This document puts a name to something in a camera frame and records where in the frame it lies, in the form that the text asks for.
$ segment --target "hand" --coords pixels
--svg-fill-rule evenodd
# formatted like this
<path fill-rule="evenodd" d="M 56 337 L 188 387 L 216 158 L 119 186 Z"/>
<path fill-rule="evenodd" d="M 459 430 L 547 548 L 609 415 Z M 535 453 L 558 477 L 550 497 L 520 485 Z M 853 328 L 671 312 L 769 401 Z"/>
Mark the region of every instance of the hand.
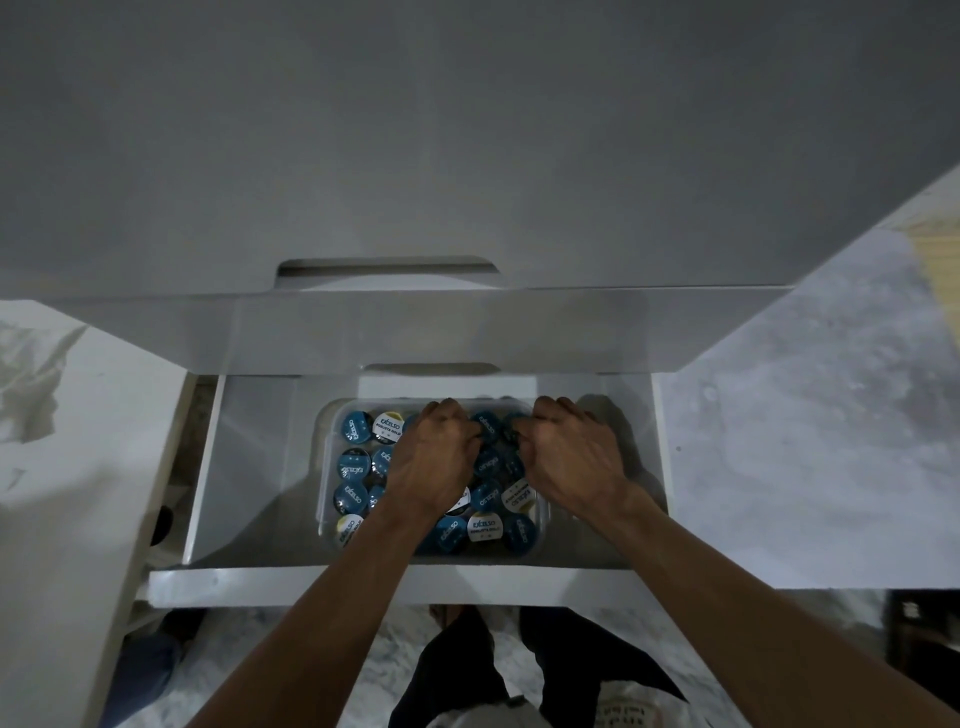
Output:
<path fill-rule="evenodd" d="M 627 481 L 608 426 L 566 397 L 540 397 L 534 416 L 514 420 L 513 427 L 534 490 L 588 522 L 615 507 Z"/>
<path fill-rule="evenodd" d="M 480 424 L 458 401 L 430 402 L 394 447 L 384 497 L 433 525 L 464 494 L 480 445 Z"/>

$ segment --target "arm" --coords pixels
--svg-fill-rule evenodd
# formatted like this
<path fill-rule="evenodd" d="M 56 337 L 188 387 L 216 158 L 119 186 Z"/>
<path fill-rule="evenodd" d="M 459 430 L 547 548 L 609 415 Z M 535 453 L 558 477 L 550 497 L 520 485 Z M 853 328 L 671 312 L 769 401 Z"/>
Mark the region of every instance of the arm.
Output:
<path fill-rule="evenodd" d="M 960 725 L 663 514 L 624 478 L 611 430 L 573 402 L 540 398 L 515 428 L 531 485 L 616 546 L 756 728 Z"/>
<path fill-rule="evenodd" d="M 464 492 L 480 425 L 431 402 L 394 450 L 389 486 L 343 555 L 240 664 L 190 728 L 332 728 L 420 541 Z"/>

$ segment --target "forearm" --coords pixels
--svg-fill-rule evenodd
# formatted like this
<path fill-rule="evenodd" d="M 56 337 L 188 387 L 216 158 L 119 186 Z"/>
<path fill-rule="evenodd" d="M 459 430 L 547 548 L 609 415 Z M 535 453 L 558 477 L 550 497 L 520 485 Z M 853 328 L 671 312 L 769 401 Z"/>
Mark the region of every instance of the forearm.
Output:
<path fill-rule="evenodd" d="M 387 495 L 190 723 L 334 726 L 414 550 L 431 525 Z"/>
<path fill-rule="evenodd" d="M 590 519 L 756 728 L 956 726 L 944 703 L 665 516 L 636 486 Z"/>

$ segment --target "cabinet door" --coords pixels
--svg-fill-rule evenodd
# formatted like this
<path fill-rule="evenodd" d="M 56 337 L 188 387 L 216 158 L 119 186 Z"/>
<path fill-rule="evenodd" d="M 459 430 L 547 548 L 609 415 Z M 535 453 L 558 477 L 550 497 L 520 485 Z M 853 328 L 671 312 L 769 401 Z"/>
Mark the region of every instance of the cabinet door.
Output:
<path fill-rule="evenodd" d="M 302 291 L 48 304 L 197 374 L 669 372 L 786 290 Z"/>
<path fill-rule="evenodd" d="M 16 2 L 0 296 L 790 284 L 960 158 L 960 4 Z"/>

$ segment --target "black pants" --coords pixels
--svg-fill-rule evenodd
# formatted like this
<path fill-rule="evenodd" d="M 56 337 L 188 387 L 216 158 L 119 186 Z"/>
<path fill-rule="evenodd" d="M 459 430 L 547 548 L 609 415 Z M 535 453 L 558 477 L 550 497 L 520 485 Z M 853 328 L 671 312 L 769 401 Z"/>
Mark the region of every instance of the black pants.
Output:
<path fill-rule="evenodd" d="M 540 714 L 553 728 L 592 726 L 600 683 L 629 680 L 685 700 L 646 652 L 562 607 L 521 607 L 520 638 L 543 670 Z M 390 728 L 423 728 L 435 717 L 510 696 L 493 666 L 493 637 L 467 607 L 420 655 Z"/>

